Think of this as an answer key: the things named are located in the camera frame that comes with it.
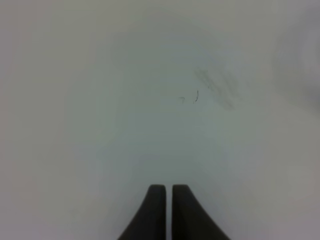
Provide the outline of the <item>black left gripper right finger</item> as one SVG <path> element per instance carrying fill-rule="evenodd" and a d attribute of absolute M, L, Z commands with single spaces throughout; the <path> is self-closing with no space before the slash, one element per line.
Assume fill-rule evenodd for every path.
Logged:
<path fill-rule="evenodd" d="M 172 186 L 171 237 L 173 240 L 229 239 L 185 184 Z"/>

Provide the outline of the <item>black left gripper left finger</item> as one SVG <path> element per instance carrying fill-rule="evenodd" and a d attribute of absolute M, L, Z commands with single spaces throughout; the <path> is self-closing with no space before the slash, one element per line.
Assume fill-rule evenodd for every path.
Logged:
<path fill-rule="evenodd" d="M 138 211 L 118 239 L 165 240 L 166 212 L 166 187 L 161 184 L 150 185 Z"/>

